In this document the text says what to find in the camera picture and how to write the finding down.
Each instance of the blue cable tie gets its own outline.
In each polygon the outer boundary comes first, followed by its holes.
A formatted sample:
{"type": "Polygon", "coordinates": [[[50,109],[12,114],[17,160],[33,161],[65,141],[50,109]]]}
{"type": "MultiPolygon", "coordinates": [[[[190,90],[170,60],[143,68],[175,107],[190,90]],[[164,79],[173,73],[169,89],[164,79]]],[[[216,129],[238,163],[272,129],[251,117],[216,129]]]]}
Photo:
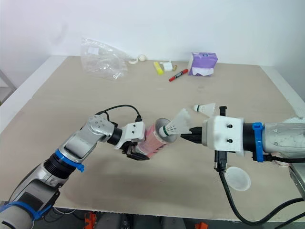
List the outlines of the blue cable tie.
{"type": "Polygon", "coordinates": [[[5,209],[7,209],[11,206],[19,206],[19,207],[23,207],[23,208],[27,209],[33,215],[32,221],[40,219],[42,217],[42,215],[52,207],[52,205],[49,205],[41,211],[35,211],[30,205],[17,201],[17,202],[12,202],[7,205],[4,205],[3,207],[0,208],[0,212],[4,211],[5,209]]]}
{"type": "Polygon", "coordinates": [[[63,162],[67,163],[70,166],[76,167],[79,171],[83,172],[85,166],[79,163],[76,163],[74,161],[69,160],[68,158],[66,158],[60,151],[59,149],[55,150],[55,154],[59,157],[60,160],[62,160],[63,162]]]}
{"type": "Polygon", "coordinates": [[[255,147],[256,147],[256,160],[257,162],[264,162],[264,156],[263,156],[263,136],[262,136],[262,130],[263,130],[263,124],[262,123],[253,123],[252,129],[254,130],[254,137],[255,137],[255,147]]]}

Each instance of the purple tissue box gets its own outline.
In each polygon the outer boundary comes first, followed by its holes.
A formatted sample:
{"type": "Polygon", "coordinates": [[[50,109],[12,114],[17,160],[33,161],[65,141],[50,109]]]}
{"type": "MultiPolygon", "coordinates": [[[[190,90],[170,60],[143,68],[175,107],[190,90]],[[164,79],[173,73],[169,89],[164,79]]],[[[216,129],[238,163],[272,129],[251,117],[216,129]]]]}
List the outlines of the purple tissue box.
{"type": "Polygon", "coordinates": [[[211,75],[217,63],[214,52],[193,52],[189,61],[189,75],[211,75]]]}

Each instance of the red marker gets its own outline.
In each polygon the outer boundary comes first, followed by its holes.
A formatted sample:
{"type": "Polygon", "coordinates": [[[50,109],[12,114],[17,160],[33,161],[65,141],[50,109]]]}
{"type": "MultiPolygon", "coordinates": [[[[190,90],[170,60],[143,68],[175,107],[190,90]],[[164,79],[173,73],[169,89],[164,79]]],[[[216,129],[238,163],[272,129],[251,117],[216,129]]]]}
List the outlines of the red marker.
{"type": "Polygon", "coordinates": [[[182,76],[183,74],[185,74],[185,73],[187,73],[187,72],[188,72],[188,70],[187,70],[187,68],[186,68],[186,69],[184,69],[183,71],[181,71],[181,72],[179,72],[178,74],[176,74],[175,76],[173,76],[171,79],[169,79],[169,81],[171,82],[171,81],[173,81],[174,79],[176,79],[176,78],[182,76]]]}

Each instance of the wooden table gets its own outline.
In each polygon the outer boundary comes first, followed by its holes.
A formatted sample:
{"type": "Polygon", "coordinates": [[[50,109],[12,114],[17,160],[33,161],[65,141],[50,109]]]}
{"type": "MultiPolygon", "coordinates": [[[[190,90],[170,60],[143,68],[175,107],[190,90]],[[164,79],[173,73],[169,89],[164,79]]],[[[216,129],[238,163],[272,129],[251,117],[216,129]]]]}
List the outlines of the wooden table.
{"type": "MultiPolygon", "coordinates": [[[[174,62],[177,71],[186,62],[174,62]]],[[[152,61],[129,66],[128,76],[109,81],[83,73],[79,57],[68,57],[16,114],[0,135],[0,199],[7,200],[22,178],[79,129],[88,116],[117,104],[138,108],[146,126],[160,117],[171,119],[187,108],[194,126],[206,117],[194,104],[215,102],[227,115],[247,122],[281,122],[294,110],[264,71],[255,65],[217,64],[212,77],[184,75],[169,83],[173,73],[157,75],[152,61]]],[[[119,126],[133,122],[132,109],[110,112],[119,126]]],[[[149,161],[134,161],[99,143],[61,188],[56,206],[133,214],[203,219],[236,219],[217,172],[214,152],[184,139],[149,161]]],[[[228,156],[228,166],[244,169],[251,178],[247,191],[234,191],[244,217],[260,219],[279,204],[300,197],[288,168],[273,163],[228,156]]],[[[284,221],[304,210],[298,203],[272,220],[284,221]]]]}

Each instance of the feathered shuttlecock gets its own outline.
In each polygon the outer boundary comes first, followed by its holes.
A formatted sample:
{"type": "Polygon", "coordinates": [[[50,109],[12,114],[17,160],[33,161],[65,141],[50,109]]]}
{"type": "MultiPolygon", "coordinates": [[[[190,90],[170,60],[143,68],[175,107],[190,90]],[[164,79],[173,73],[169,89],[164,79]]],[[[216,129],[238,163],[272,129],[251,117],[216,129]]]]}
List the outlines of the feathered shuttlecock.
{"type": "Polygon", "coordinates": [[[216,104],[203,104],[203,105],[196,104],[193,109],[194,111],[203,113],[206,116],[211,117],[214,115],[215,105],[216,104]]]}
{"type": "Polygon", "coordinates": [[[190,126],[191,117],[186,109],[183,108],[169,124],[160,127],[159,134],[162,137],[178,134],[191,134],[190,126]]]}

